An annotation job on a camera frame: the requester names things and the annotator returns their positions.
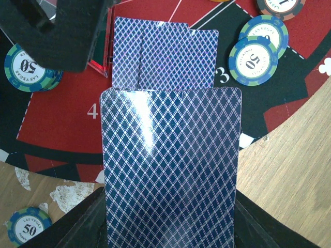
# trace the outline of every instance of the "blue and green poker chip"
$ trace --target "blue and green poker chip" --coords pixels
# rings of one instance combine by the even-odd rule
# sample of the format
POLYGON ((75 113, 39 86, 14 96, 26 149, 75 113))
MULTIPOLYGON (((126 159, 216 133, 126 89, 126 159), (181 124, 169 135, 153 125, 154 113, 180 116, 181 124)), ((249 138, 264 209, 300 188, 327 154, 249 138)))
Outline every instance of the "blue and green poker chip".
POLYGON ((56 80, 58 71, 40 67, 16 44, 6 55, 5 74, 16 89, 36 92, 49 88, 56 80))
POLYGON ((19 247, 52 225, 50 217, 41 209, 29 207, 15 212, 7 224, 10 241, 19 247))
POLYGON ((54 89, 60 83, 63 74, 64 74, 63 71, 57 71, 55 79, 48 86, 46 86, 44 89, 40 91, 49 91, 51 89, 54 89))
POLYGON ((229 56, 231 76, 246 86, 265 83, 275 73, 278 53, 270 40, 262 36, 249 36, 241 39, 229 56))
POLYGON ((279 18, 272 15, 260 15, 247 22, 240 31, 239 40, 248 36, 270 39, 277 49, 278 58, 284 54, 289 44, 288 29, 279 18))

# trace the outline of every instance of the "white line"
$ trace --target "white line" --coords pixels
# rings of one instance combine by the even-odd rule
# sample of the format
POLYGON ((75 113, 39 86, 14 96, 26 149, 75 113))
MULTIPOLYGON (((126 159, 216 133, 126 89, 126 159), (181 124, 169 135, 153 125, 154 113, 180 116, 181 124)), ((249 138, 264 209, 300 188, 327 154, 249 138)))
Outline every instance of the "white line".
POLYGON ((25 120, 25 115, 26 115, 26 113, 27 113, 27 109, 28 109, 29 106, 30 106, 32 96, 33 96, 33 93, 31 94, 31 97, 30 97, 29 103, 27 104, 27 108, 26 108, 26 110, 25 110, 25 114, 24 114, 24 117, 23 117, 22 123, 21 123, 21 125, 20 125, 20 129, 19 129, 19 131, 18 131, 18 133, 17 133, 16 139, 18 139, 18 137, 19 137, 19 135, 20 135, 20 131, 21 131, 21 129, 22 129, 23 122, 24 122, 24 120, 25 120))
POLYGON ((202 24, 200 27, 198 27, 197 29, 202 28, 204 25, 206 25, 208 22, 210 22, 215 16, 217 16, 219 13, 221 13, 223 10, 225 10, 226 8, 228 8, 231 4, 234 3, 235 0, 232 0, 228 5, 226 5, 224 8, 222 8, 220 11, 218 11, 215 15, 213 15, 208 21, 206 21, 204 24, 202 24))
POLYGON ((121 2, 121 3, 119 3, 119 4, 116 4, 116 6, 117 6, 117 5, 121 5, 121 4, 128 3, 128 2, 130 2, 130 1, 133 1, 133 0, 127 0, 127 1, 125 1, 125 2, 121 2))
POLYGON ((179 0, 179 2, 178 2, 178 4, 177 4, 177 6, 176 6, 174 12, 172 12, 172 15, 170 16, 170 19, 168 20, 168 22, 171 22, 171 19, 174 17, 174 15, 175 15, 175 13, 176 13, 176 11, 177 11, 177 9, 178 9, 178 7, 180 6, 180 4, 181 4, 182 1, 183 1, 183 0, 179 0))
POLYGON ((5 36, 7 37, 7 39, 10 41, 10 43, 12 45, 15 45, 14 42, 12 42, 12 40, 8 37, 8 35, 5 33, 5 31, 0 27, 1 31, 5 34, 5 36))
POLYGON ((245 9, 243 9, 239 4, 236 4, 240 9, 243 10, 246 14, 248 14, 250 17, 254 18, 251 14, 249 14, 245 9))
POLYGON ((292 50, 293 53, 299 55, 300 58, 305 59, 305 58, 304 58, 303 56, 301 56, 296 50, 294 50, 294 49, 292 49, 292 48, 291 48, 291 50, 292 50))
POLYGON ((222 3, 218 4, 214 9, 212 9, 211 11, 209 11, 207 14, 205 14, 203 17, 201 17, 200 19, 198 19, 193 25, 191 25, 190 27, 196 25, 198 22, 200 22, 202 19, 204 19, 207 15, 209 15, 211 12, 213 12, 218 6, 220 6, 222 3))
POLYGON ((290 116, 289 108, 288 108, 288 103, 286 102, 286 98, 284 98, 284 101, 285 101, 286 111, 287 111, 287 113, 288 113, 288 116, 290 116))

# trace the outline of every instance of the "blue diamond pattern card back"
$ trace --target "blue diamond pattern card back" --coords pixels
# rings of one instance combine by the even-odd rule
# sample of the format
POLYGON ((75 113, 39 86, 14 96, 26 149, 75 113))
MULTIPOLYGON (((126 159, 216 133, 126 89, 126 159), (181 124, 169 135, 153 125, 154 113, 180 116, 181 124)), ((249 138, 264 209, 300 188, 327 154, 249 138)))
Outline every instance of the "blue diamond pattern card back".
POLYGON ((109 247, 233 247, 242 94, 100 98, 109 247))
POLYGON ((170 23, 117 17, 114 29, 112 86, 137 88, 145 29, 164 27, 188 29, 187 23, 170 23))

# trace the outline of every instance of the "number 50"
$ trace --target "number 50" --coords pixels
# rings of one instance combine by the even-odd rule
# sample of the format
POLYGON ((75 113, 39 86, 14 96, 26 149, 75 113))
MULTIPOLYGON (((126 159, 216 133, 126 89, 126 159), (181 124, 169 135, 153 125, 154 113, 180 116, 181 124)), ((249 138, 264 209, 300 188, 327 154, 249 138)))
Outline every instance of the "number 50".
POLYGON ((258 64, 260 62, 260 59, 259 57, 255 56, 254 54, 252 54, 250 56, 250 60, 246 62, 246 66, 249 68, 249 69, 254 69, 255 68, 255 63, 258 64))
POLYGON ((30 227, 31 227, 31 225, 26 224, 24 227, 25 230, 23 230, 23 232, 25 234, 29 233, 31 236, 33 236, 34 234, 36 234, 37 228, 35 226, 33 226, 31 228, 30 227))

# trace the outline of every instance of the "wooden table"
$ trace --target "wooden table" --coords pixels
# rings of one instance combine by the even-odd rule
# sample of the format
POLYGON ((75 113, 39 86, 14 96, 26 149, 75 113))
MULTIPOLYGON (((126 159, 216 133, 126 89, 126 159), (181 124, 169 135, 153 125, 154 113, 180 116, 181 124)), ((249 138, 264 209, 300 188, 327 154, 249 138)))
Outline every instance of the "wooden table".
MULTIPOLYGON (((325 248, 331 247, 330 110, 331 78, 285 123, 239 153, 237 182, 277 220, 325 248)), ((31 191, 18 182, 13 166, 0 162, 1 224, 15 210, 40 203, 48 204, 53 221, 65 214, 50 193, 73 182, 34 173, 29 181, 31 191)), ((12 247, 5 225, 0 226, 0 244, 12 247)))

